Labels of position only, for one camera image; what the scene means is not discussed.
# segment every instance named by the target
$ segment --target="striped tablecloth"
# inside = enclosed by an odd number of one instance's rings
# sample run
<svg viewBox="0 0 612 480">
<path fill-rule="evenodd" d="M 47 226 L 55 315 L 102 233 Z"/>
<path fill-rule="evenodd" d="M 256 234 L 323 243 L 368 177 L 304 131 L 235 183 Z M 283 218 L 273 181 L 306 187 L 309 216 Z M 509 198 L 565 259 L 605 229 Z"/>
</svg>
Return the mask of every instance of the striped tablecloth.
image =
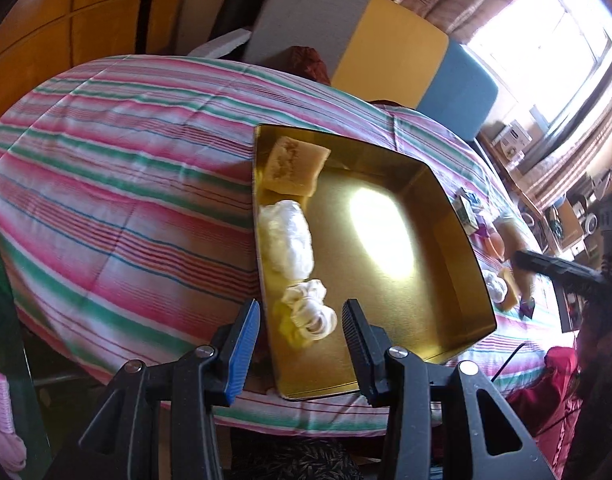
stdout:
<svg viewBox="0 0 612 480">
<path fill-rule="evenodd" d="M 128 359 L 177 359 L 259 295 L 253 129 L 278 123 L 367 140 L 426 162 L 449 196 L 511 208 L 498 177 L 421 114 L 374 107 L 296 76 L 224 60 L 120 56 L 48 80 L 0 119 L 0 250 L 22 321 L 108 382 Z M 475 248 L 482 268 L 499 263 Z M 463 357 L 504 392 L 561 344 L 553 288 L 534 320 L 497 313 Z M 384 433 L 386 409 L 346 395 L 288 402 L 244 392 L 217 420 L 269 433 Z"/>
</svg>

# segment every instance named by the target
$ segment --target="silver screw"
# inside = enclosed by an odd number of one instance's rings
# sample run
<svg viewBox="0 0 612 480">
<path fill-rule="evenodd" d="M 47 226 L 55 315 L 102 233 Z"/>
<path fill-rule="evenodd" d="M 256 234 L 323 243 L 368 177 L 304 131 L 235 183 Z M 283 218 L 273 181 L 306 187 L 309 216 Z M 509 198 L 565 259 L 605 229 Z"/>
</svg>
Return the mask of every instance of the silver screw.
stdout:
<svg viewBox="0 0 612 480">
<path fill-rule="evenodd" d="M 206 359 L 215 353 L 215 349 L 210 345 L 201 345 L 195 348 L 195 355 L 201 359 Z"/>
<path fill-rule="evenodd" d="M 466 375 L 476 375 L 479 367 L 472 361 L 462 361 L 459 363 L 459 370 Z"/>
<path fill-rule="evenodd" d="M 131 359 L 124 365 L 124 370 L 129 374 L 136 374 L 142 369 L 143 364 L 139 359 Z"/>
<path fill-rule="evenodd" d="M 391 346 L 388 353 L 395 359 L 403 359 L 408 355 L 408 351 L 403 346 Z"/>
</svg>

